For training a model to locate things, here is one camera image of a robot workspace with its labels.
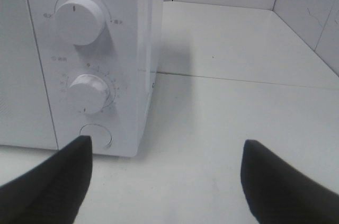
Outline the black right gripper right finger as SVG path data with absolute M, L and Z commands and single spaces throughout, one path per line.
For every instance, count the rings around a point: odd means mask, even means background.
M 257 140 L 246 140 L 240 181 L 259 223 L 338 223 L 338 194 L 310 179 Z

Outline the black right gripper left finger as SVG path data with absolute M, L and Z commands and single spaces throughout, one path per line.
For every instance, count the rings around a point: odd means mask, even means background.
M 1 186 L 1 223 L 74 223 L 91 182 L 92 141 L 79 136 Z

